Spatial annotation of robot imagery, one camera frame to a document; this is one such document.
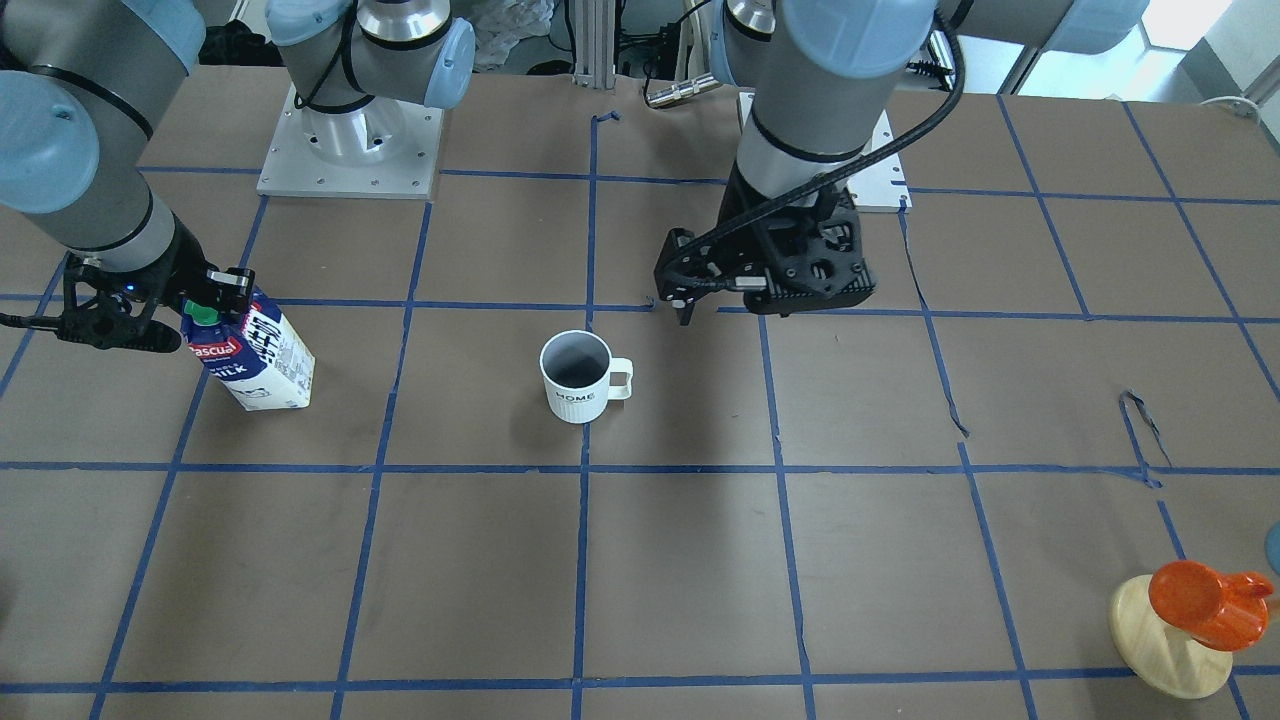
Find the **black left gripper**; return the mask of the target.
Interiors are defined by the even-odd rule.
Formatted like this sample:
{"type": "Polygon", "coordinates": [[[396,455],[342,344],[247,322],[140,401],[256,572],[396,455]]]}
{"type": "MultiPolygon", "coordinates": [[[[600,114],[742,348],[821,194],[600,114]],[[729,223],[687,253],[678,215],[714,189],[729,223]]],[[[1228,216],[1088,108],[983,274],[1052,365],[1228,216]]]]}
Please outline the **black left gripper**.
{"type": "Polygon", "coordinates": [[[657,296],[671,302],[680,325],[691,323],[698,300],[727,290],[731,277],[764,279],[762,290],[742,292],[756,315],[854,307],[876,292],[860,217],[840,183],[713,242],[698,238],[671,228],[653,272],[657,296]]]}

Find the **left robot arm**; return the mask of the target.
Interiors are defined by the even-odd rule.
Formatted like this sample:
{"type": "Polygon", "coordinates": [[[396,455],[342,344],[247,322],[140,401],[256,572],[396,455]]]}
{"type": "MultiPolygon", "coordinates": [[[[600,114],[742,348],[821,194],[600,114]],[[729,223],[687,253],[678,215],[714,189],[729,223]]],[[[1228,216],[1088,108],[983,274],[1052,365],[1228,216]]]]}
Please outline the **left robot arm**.
{"type": "Polygon", "coordinates": [[[1096,55],[1140,20],[1144,1],[716,1],[716,79],[748,87],[718,220],[673,228],[655,260],[655,297],[680,324],[699,300],[733,292],[756,315],[856,306],[876,291],[847,181],[925,137],[966,82],[960,37],[1096,55]],[[908,63],[943,35],[954,81],[941,105],[884,146],[876,124],[908,63]]]}

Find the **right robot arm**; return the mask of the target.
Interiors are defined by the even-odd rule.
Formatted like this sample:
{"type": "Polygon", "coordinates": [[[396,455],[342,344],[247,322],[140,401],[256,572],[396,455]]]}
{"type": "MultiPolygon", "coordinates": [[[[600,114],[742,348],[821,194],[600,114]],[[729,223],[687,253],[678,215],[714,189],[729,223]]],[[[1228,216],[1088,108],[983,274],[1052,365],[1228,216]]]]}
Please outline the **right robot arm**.
{"type": "MultiPolygon", "coordinates": [[[[269,1],[264,18],[332,167],[380,163],[401,145],[398,106],[454,108],[474,73],[474,27],[448,1],[269,1]]],[[[3,4],[3,205],[67,251],[61,313],[5,327],[168,354],[180,336],[159,307],[253,309],[253,273],[211,264],[137,167],[209,32],[192,1],[3,4]]]]}

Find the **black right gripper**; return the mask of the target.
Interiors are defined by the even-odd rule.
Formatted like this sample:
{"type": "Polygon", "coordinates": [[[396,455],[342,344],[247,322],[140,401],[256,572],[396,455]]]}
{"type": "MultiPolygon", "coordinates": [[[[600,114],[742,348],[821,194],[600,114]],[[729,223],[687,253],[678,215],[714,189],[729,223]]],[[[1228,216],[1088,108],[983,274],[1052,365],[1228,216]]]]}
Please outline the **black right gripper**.
{"type": "Polygon", "coordinates": [[[179,331],[155,319],[160,307],[192,316],[188,305],[241,319],[250,311],[255,272],[247,266],[219,270],[182,222],[159,260],[132,272],[108,272],[68,254],[61,274],[63,311],[59,340],[93,348],[128,348],[172,354],[183,345],[179,331]]]}

